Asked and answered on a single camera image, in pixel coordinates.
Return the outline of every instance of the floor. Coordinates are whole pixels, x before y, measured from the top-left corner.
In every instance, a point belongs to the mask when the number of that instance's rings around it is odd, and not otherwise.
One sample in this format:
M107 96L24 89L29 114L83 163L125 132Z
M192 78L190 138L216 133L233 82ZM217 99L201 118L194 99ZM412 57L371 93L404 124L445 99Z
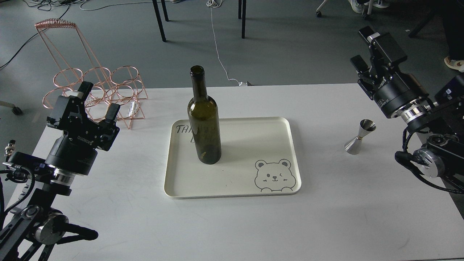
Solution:
M134 1L88 1L83 8L125 2ZM205 68L207 86L237 86L237 81L253 85L355 83L357 76L350 58L360 54L369 59L368 48L357 33L365 26L393 35L408 55L400 66L402 71L412 73L431 94L458 74L443 62L448 47L440 17L417 37L408 37L409 30L428 13L422 1L396 0L389 8L374 8L373 19L367 21L353 12L346 0L328 2L322 17L317 18L321 2L248 1L245 39L240 37L235 0L223 0L222 6L213 10L206 7L206 0L167 2L171 19L163 23L167 42L161 41L151 3L97 11L83 11L73 5L63 19L77 24L103 66L110 70L135 66L147 88L190 87L189 68L196 64ZM40 11L19 0L0 3L1 63L37 32L36 22L57 18L65 10L55 7L49 12ZM212 15L220 60L228 76L237 81L227 79L218 61ZM82 47L75 45L75 32L51 29L46 34L69 62L81 64L87 59ZM42 106L42 97L54 88L52 77L58 71L39 37L0 71L0 99L15 103L24 112L16 116L0 107L0 144L15 139L17 151L32 154L50 113ZM3 183L8 202L13 184ZM455 197L455 202L464 213L462 198Z

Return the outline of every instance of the metal jigger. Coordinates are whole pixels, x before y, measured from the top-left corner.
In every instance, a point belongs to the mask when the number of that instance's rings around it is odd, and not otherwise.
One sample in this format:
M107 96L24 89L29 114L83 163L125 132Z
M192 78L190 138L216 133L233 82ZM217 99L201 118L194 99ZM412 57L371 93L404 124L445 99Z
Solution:
M352 155L359 154L361 150L362 138L367 134L373 132L376 126L375 123L371 120L364 119L359 123L359 133L358 136L352 138L350 141L345 143L345 150Z

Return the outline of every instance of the cartoon bear face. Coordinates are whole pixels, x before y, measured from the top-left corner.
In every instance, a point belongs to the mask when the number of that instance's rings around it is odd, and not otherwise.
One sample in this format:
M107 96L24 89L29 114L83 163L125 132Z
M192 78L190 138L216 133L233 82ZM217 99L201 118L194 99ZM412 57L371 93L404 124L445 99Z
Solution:
M278 163L258 160L255 167L258 170L255 184L261 191L264 189L282 191L284 188L292 190L296 184L296 179L290 171L290 161L286 159L281 159Z

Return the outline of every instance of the white table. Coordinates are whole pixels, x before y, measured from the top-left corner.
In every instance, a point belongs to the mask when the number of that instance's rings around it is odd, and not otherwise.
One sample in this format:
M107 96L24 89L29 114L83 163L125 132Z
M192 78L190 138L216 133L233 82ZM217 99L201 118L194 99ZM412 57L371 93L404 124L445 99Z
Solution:
M393 158L406 124L386 119L358 85L214 87L208 94L221 118L289 120L301 189L290 196L168 197L171 126L187 118L192 91L149 89L146 119L131 130L119 123L111 150L99 151L89 176L77 176L71 196L53 204L99 238L56 246L51 260L464 257L464 221L449 194L424 185ZM365 118L377 130L364 138L360 154L350 155L343 145ZM46 128L34 155L45 158L60 135ZM410 149L418 146L412 140Z

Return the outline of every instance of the wine bottle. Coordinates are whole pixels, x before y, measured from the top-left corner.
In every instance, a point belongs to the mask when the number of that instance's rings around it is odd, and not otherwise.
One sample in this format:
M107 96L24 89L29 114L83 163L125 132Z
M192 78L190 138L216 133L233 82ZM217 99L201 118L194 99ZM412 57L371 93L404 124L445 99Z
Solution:
M188 103L187 113L195 148L201 162L214 164L221 158L218 106L206 92L203 67L195 65L190 68L190 76L193 98Z

